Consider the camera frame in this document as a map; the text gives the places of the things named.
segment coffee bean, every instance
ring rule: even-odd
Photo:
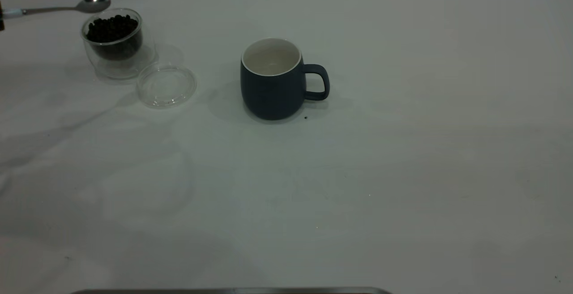
[[[88,26],[86,37],[94,43],[111,43],[130,35],[139,23],[129,15],[116,15],[109,19],[96,19]]]

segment spoon handle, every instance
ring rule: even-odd
[[[3,9],[2,19],[13,19],[14,17],[22,17],[24,12],[22,9]]]
[[[43,7],[40,9],[22,9],[24,15],[44,13],[44,12],[54,12],[54,11],[74,11],[75,7]]]
[[[13,19],[15,17],[22,17],[23,15],[54,12],[54,11],[73,11],[74,7],[44,7],[41,9],[4,9],[2,10],[2,19]]]

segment metal spoon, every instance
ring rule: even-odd
[[[111,5],[111,0],[82,0],[75,7],[44,7],[41,9],[4,9],[0,19],[12,19],[23,15],[53,12],[53,11],[80,11],[83,13],[96,13],[106,10]]]

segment spoon bowl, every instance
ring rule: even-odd
[[[84,13],[98,13],[106,10],[111,0],[82,0],[77,4],[76,10]]]

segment mug handle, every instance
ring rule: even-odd
[[[324,67],[321,65],[304,65],[303,72],[305,74],[308,73],[318,74],[323,78],[324,82],[323,92],[321,93],[306,92],[304,98],[308,100],[325,100],[328,97],[328,94],[330,93],[330,81],[328,80],[328,74],[326,72],[326,69],[324,69]]]

